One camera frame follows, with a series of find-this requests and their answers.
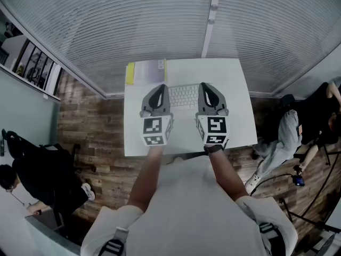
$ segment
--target window blind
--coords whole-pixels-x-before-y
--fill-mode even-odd
[[[206,57],[239,58],[249,91],[273,94],[330,53],[340,31],[341,0],[219,0]]]
[[[74,72],[124,90],[128,62],[199,58],[210,0],[1,0]]]

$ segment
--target black hair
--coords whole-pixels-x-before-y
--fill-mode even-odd
[[[0,165],[0,186],[5,190],[11,189],[14,185],[17,173],[9,165]]]
[[[332,128],[333,131],[341,137],[341,114],[337,114]]]

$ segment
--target keyboard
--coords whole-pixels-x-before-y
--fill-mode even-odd
[[[169,102],[172,110],[198,108],[199,84],[169,87]]]

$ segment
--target person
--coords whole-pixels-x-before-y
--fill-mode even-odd
[[[208,157],[164,166],[164,146],[150,147],[126,205],[101,209],[80,255],[291,255],[289,219],[273,198],[248,196],[222,147],[211,146]]]
[[[261,178],[280,166],[284,161],[293,158],[301,144],[313,141],[302,164],[302,172],[325,144],[335,144],[341,135],[341,95],[336,84],[323,83],[310,97],[275,112],[271,124],[266,126],[266,138],[259,138],[254,145],[257,155],[264,158],[245,183],[251,193]]]
[[[30,214],[56,209],[61,214],[71,214],[87,200],[94,200],[95,194],[87,183],[77,179],[59,178],[51,175],[48,166],[29,164],[14,160],[12,166],[0,165],[0,186],[11,193],[21,183],[38,202],[29,205]]]

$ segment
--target white desk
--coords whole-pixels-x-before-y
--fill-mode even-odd
[[[167,61],[168,86],[211,83],[226,99],[231,121],[226,148],[257,143],[254,114],[249,92],[238,59],[185,59]],[[144,146],[139,130],[142,99],[157,84],[125,86],[124,99],[124,152],[125,156],[145,156],[149,147]],[[203,142],[196,128],[195,113],[192,117],[184,111],[172,111],[174,128],[165,147],[165,154],[184,154],[203,151]]]

